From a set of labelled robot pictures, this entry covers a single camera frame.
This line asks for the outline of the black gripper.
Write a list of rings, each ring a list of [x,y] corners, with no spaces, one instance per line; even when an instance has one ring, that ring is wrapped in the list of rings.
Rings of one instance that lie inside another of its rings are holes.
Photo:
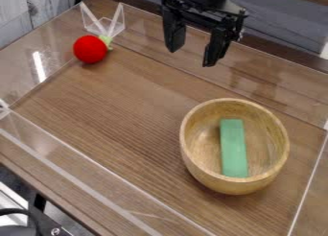
[[[231,0],[162,0],[166,46],[175,53],[186,42],[186,24],[212,27],[203,66],[212,67],[224,58],[231,42],[240,38],[247,10]]]

